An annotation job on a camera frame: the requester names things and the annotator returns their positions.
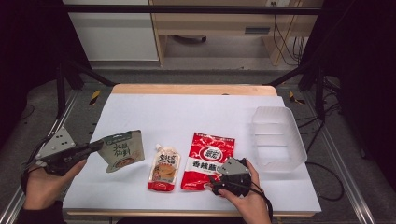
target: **plastic tray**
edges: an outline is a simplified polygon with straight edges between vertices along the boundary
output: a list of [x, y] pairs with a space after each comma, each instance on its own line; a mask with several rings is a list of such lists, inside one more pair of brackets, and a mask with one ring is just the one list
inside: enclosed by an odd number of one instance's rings
[[252, 130], [260, 171], [291, 172], [306, 161], [303, 141], [287, 107], [258, 107]]

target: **human hand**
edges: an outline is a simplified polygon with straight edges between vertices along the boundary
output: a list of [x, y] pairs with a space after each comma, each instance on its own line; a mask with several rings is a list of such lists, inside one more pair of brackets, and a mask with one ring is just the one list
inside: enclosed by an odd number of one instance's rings
[[[259, 173], [257, 173], [249, 160], [247, 160], [247, 168], [251, 174], [251, 181], [254, 183], [251, 185], [251, 187], [260, 191]], [[246, 197], [240, 198], [235, 196], [227, 189], [219, 189], [219, 193], [221, 196], [230, 201], [236, 207], [236, 209], [238, 209], [239, 213], [242, 215], [242, 218], [247, 224], [271, 223], [267, 211], [267, 204], [260, 194], [250, 191]]]
[[32, 167], [26, 188], [26, 210], [41, 210], [52, 206], [62, 190], [79, 174], [86, 160], [73, 166], [64, 176], [49, 175], [43, 168]]

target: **red snack bag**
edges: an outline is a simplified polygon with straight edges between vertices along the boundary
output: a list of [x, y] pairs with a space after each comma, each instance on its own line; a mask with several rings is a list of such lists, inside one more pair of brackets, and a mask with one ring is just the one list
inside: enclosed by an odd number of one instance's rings
[[208, 175], [219, 180], [218, 168], [233, 156], [235, 139], [195, 133], [192, 138], [190, 154], [181, 188], [187, 190], [203, 190], [209, 183]]

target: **snack package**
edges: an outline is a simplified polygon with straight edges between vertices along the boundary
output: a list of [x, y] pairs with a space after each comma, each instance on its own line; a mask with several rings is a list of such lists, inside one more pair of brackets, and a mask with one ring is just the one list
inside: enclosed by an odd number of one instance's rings
[[152, 163], [148, 189], [172, 191], [175, 188], [180, 155], [172, 147], [156, 146], [158, 153]]
[[103, 147], [98, 153], [108, 164], [106, 173], [145, 159], [140, 130], [113, 134], [104, 137], [103, 141]]
[[181, 188], [187, 190], [204, 190], [209, 183], [208, 175], [219, 181], [218, 168], [233, 156], [235, 139], [195, 133], [181, 181]]

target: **white table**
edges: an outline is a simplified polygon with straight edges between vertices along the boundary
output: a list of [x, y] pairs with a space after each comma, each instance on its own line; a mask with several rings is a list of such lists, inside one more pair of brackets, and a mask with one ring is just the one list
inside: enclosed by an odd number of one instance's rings
[[[236, 92], [243, 95], [216, 95]], [[70, 215], [113, 217], [239, 217], [227, 200], [209, 190], [183, 190], [180, 183], [195, 132], [235, 138], [234, 157], [246, 157], [257, 167], [249, 127], [255, 109], [263, 105], [284, 106], [284, 103], [275, 90], [262, 86], [116, 86], [92, 141], [114, 133], [141, 130], [146, 159], [107, 174], [106, 162], [97, 153], [91, 154], [66, 194], [64, 209]], [[177, 184], [172, 192], [147, 189], [157, 143], [174, 147], [181, 155]], [[288, 174], [260, 173], [260, 179], [275, 216], [310, 217], [321, 211], [304, 164]]]

